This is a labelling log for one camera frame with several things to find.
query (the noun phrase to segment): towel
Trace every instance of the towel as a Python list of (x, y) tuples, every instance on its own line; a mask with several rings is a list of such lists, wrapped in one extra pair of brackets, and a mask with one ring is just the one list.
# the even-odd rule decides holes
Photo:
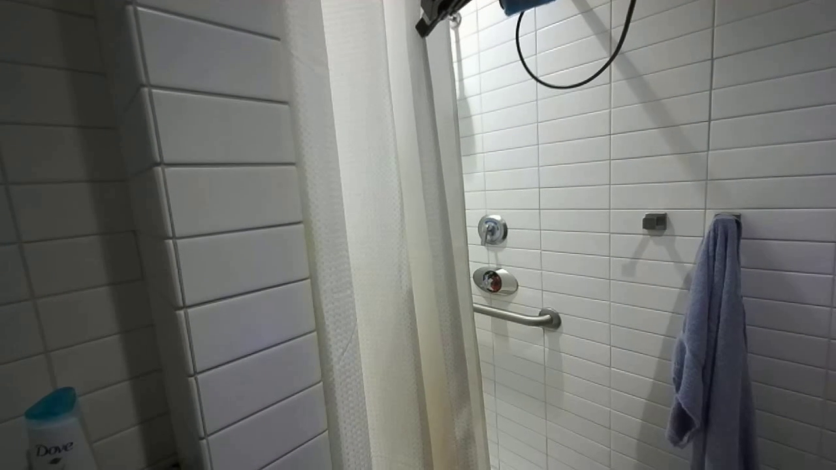
[(691, 444), (690, 470), (757, 470), (738, 231), (733, 216), (711, 225), (673, 354), (667, 432), (673, 447)]

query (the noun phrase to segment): white tile wall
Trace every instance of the white tile wall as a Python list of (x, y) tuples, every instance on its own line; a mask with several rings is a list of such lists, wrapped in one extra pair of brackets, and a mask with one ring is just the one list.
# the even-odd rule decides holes
[[(545, 77), (593, 69), (627, 0), (527, 15)], [(522, 289), (561, 332), (478, 321), (493, 468), (673, 470), (668, 357), (702, 230), (744, 220), (744, 306), (763, 468), (836, 468), (836, 15), (827, 0), (640, 0), (621, 56), (579, 90), (533, 89), (495, 1), (458, 30), (468, 225), (506, 213)], [(667, 235), (640, 230), (668, 212)]]
[(331, 468), (285, 5), (98, 11), (183, 461)]
[(23, 409), (80, 392), (102, 468), (175, 456), (89, 0), (0, 1), (0, 468)]

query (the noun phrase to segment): shower knob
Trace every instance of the shower knob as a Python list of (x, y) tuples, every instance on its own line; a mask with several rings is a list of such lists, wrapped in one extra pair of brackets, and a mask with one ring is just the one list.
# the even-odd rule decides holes
[(506, 269), (474, 269), (472, 283), (480, 291), (511, 294), (520, 289), (520, 281)]
[(506, 239), (506, 222), (501, 213), (486, 213), (478, 220), (478, 236), (484, 246), (498, 246)]

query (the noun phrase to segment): curtain fold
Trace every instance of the curtain fold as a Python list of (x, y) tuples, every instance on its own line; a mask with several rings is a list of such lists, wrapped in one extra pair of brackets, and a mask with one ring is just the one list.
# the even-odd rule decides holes
[(448, 35), (324, 0), (374, 470), (484, 470)]

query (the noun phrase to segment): white shower curtain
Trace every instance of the white shower curtain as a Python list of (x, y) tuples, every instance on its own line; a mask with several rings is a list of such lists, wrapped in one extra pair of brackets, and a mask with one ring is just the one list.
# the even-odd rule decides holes
[(484, 470), (447, 22), (424, 41), (417, 0), (320, 5), (371, 468)]

